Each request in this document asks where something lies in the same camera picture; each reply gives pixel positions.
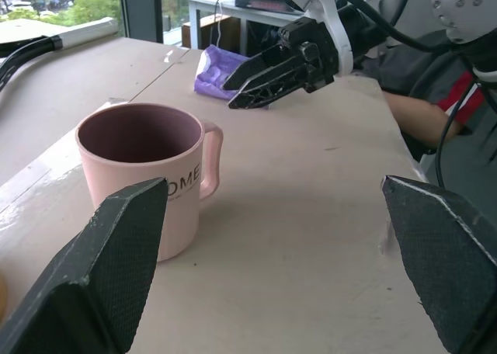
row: red stripe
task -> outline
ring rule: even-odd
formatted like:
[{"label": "red stripe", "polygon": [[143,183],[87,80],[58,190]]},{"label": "red stripe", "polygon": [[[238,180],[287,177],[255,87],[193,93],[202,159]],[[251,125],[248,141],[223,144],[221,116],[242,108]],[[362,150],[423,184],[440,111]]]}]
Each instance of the red stripe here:
[{"label": "red stripe", "polygon": [[[464,94],[467,87],[471,84],[472,81],[473,76],[471,75],[471,73],[465,71],[456,81],[454,86],[452,86],[449,95],[445,99],[442,99],[438,102],[438,106],[444,112],[447,111]],[[476,111],[476,109],[481,105],[483,100],[483,94],[481,93],[481,90],[477,88],[471,95],[470,99],[468,99],[463,107],[459,110],[459,112],[457,112],[456,121],[462,124],[466,123],[473,112]]]}]

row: mug rim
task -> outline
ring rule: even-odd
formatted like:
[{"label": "mug rim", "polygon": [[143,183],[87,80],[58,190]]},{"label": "mug rim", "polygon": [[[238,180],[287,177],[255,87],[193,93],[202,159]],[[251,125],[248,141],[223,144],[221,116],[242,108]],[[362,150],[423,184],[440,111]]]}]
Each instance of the mug rim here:
[{"label": "mug rim", "polygon": [[[176,156],[172,156],[171,158],[163,158],[162,160],[146,161],[146,162],[125,162],[125,161],[109,160],[108,158],[103,158],[101,156],[98,156],[97,154],[94,154],[88,148],[83,146],[83,143],[81,142],[81,140],[79,138],[79,131],[85,125],[86,122],[90,121],[92,118],[98,116],[99,114],[107,112],[111,109],[129,107],[129,106],[157,106],[157,107],[166,108],[166,109],[173,109],[177,112],[181,112],[181,113],[191,117],[199,125],[200,137],[199,137],[198,141],[195,142],[195,144],[192,147],[190,147],[188,150],[182,152],[181,154],[178,154]],[[104,109],[99,109],[96,112],[91,113],[90,115],[85,117],[76,127],[75,139],[76,139],[76,144],[78,145],[80,151],[84,152],[86,155],[88,155],[90,158],[92,158],[94,160],[97,160],[97,161],[102,162],[102,163],[106,163],[108,165],[119,165],[119,166],[129,166],[129,167],[141,166],[141,167],[143,167],[143,166],[160,165],[160,164],[164,164],[165,162],[176,161],[176,160],[179,160],[180,158],[187,156],[188,154],[192,153],[193,151],[195,151],[199,147],[199,145],[202,143],[202,141],[204,139],[204,136],[205,136],[205,128],[203,126],[203,123],[190,112],[184,111],[184,110],[179,109],[179,108],[167,106],[165,104],[160,104],[160,103],[126,102],[126,103],[113,104],[113,105],[108,106]]]}]

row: purple cloth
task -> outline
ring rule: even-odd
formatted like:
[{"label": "purple cloth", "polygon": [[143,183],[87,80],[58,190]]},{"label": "purple cloth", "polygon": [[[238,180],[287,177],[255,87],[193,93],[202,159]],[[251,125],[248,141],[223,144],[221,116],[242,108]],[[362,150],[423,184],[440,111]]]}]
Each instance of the purple cloth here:
[{"label": "purple cloth", "polygon": [[236,90],[226,91],[221,86],[237,66],[247,59],[243,55],[210,45],[200,57],[193,89],[199,94],[230,100],[236,95]]}]

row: textured gripper pad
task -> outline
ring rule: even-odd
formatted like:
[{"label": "textured gripper pad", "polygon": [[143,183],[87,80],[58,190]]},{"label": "textured gripper pad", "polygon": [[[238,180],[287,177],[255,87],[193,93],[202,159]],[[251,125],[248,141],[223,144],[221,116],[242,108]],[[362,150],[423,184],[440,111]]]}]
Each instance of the textured gripper pad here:
[{"label": "textured gripper pad", "polygon": [[495,228],[437,186],[388,176],[382,189],[405,271],[443,345],[450,353],[480,352],[496,316]]},{"label": "textured gripper pad", "polygon": [[109,196],[63,247],[0,331],[1,354],[127,352],[154,276],[164,179]]}]

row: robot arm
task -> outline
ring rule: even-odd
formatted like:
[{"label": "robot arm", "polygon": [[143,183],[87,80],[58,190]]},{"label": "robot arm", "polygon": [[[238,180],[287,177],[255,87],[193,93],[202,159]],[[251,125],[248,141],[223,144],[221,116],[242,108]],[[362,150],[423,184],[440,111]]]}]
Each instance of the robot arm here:
[{"label": "robot arm", "polygon": [[454,50],[485,83],[497,83],[497,0],[432,0],[432,10],[447,28],[447,45],[424,47],[398,32],[364,0],[284,0],[305,17],[279,30],[280,42],[242,64],[224,84],[238,90],[231,108],[265,106],[303,88],[313,92],[334,76],[348,75],[353,61],[389,36],[420,50]]}]

